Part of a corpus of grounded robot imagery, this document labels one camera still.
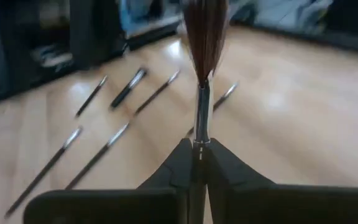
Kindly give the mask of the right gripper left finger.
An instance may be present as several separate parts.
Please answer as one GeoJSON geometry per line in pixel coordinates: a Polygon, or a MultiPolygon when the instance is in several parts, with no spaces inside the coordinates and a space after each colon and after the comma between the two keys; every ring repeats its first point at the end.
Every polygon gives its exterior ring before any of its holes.
{"type": "Polygon", "coordinates": [[[192,143],[182,139],[136,189],[52,190],[33,198],[23,224],[187,224],[192,143]]]}

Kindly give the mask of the brown bristle makeup brush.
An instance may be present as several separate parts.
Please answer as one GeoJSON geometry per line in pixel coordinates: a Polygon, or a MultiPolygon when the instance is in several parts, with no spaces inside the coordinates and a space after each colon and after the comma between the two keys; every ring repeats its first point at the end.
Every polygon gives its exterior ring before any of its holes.
{"type": "Polygon", "coordinates": [[[188,223],[203,224],[206,181],[204,153],[213,114],[213,78],[226,39],[227,0],[183,0],[191,59],[197,76],[188,223]]]}

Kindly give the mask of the angled tip makeup brush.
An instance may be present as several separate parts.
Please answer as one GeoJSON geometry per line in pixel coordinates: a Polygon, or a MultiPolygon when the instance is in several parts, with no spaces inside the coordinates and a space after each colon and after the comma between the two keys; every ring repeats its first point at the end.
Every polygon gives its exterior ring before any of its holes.
{"type": "Polygon", "coordinates": [[[20,194],[16,201],[9,207],[9,209],[4,215],[5,219],[8,219],[16,211],[16,209],[21,205],[21,203],[30,195],[31,191],[35,189],[35,187],[46,176],[49,170],[57,163],[57,161],[62,157],[65,151],[72,145],[73,141],[78,138],[82,131],[83,127],[79,126],[71,133],[71,135],[64,142],[62,147],[53,155],[53,157],[46,163],[42,170],[35,176],[34,180],[20,194]]]}

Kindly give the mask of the thick black makeup brush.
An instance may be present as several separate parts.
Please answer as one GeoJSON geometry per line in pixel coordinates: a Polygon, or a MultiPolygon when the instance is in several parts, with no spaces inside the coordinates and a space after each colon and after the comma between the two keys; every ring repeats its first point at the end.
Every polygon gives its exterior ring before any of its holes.
{"type": "Polygon", "coordinates": [[[130,80],[130,82],[122,89],[122,91],[113,99],[110,104],[110,108],[117,108],[126,98],[126,96],[132,91],[132,89],[143,79],[148,73],[148,69],[145,67],[140,67],[136,72],[135,76],[130,80]]]}

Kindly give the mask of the thin black makeup brush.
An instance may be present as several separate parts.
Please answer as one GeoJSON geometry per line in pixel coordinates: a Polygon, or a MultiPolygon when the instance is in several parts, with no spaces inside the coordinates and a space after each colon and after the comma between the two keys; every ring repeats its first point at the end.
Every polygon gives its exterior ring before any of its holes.
{"type": "Polygon", "coordinates": [[[87,97],[85,102],[81,105],[79,110],[75,114],[75,118],[79,118],[84,110],[89,106],[89,104],[93,101],[93,99],[96,97],[96,95],[99,93],[99,91],[102,89],[104,84],[106,83],[108,79],[108,76],[105,75],[103,79],[98,83],[98,85],[95,87],[95,89],[91,92],[91,94],[87,97]]]}
{"type": "Polygon", "coordinates": [[[149,98],[147,98],[135,111],[134,116],[140,114],[140,112],[146,108],[152,100],[154,100],[161,92],[163,92],[180,74],[180,70],[177,70],[162,86],[160,86],[149,98]]]}
{"type": "MultiPolygon", "coordinates": [[[[225,94],[223,94],[219,100],[217,100],[215,102],[215,104],[213,105],[213,111],[216,111],[230,96],[231,94],[235,91],[235,89],[237,88],[239,82],[234,83],[226,92],[225,94]]],[[[190,138],[192,136],[194,132],[194,127],[192,127],[191,129],[189,129],[189,131],[186,133],[185,137],[186,138],[190,138]]]]}
{"type": "Polygon", "coordinates": [[[75,178],[65,187],[65,190],[73,189],[82,178],[92,169],[92,167],[108,152],[108,150],[114,145],[114,143],[120,138],[125,130],[130,126],[130,122],[127,122],[110,140],[94,155],[94,157],[79,171],[75,178]]]}

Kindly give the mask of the black aluminium table frame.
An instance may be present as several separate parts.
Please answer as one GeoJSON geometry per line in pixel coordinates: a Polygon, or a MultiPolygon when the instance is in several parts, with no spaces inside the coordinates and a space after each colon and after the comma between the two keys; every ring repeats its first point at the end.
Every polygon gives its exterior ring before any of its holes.
{"type": "MultiPolygon", "coordinates": [[[[311,32],[298,32],[294,29],[285,30],[272,26],[255,25],[251,24],[249,20],[232,19],[230,23],[233,26],[261,29],[267,32],[294,36],[358,51],[358,34],[348,31],[326,29],[319,34],[314,34],[311,32]]],[[[77,70],[97,66],[119,57],[123,54],[125,47],[130,47],[132,50],[139,49],[144,45],[172,36],[175,33],[176,26],[177,24],[173,23],[127,40],[116,35],[108,43],[109,52],[106,55],[102,55],[98,49],[95,49],[92,54],[86,54],[79,48],[74,47],[73,36],[69,34],[67,28],[47,32],[41,36],[42,40],[52,38],[50,46],[56,46],[57,49],[65,53],[71,53],[73,56],[71,59],[59,62],[51,67],[43,67],[40,62],[32,57],[32,40],[26,39],[24,34],[16,34],[15,32],[0,34],[0,101],[64,77],[77,70]]]]}

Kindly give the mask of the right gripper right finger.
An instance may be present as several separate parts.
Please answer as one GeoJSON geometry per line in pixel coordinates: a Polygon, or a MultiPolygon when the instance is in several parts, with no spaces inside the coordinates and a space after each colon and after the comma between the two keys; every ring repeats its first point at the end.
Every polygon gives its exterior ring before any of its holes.
{"type": "Polygon", "coordinates": [[[216,224],[358,224],[358,188],[276,184],[218,140],[207,151],[216,224]]]}

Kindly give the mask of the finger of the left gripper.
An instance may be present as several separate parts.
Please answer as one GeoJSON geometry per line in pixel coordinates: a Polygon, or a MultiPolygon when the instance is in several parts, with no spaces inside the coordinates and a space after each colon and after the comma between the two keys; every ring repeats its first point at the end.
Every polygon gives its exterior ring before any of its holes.
{"type": "Polygon", "coordinates": [[[126,49],[126,33],[122,28],[120,7],[116,0],[104,0],[104,22],[108,55],[122,56],[126,49]]]}
{"type": "Polygon", "coordinates": [[[104,56],[104,0],[70,0],[70,51],[78,68],[99,65],[104,56]]]}

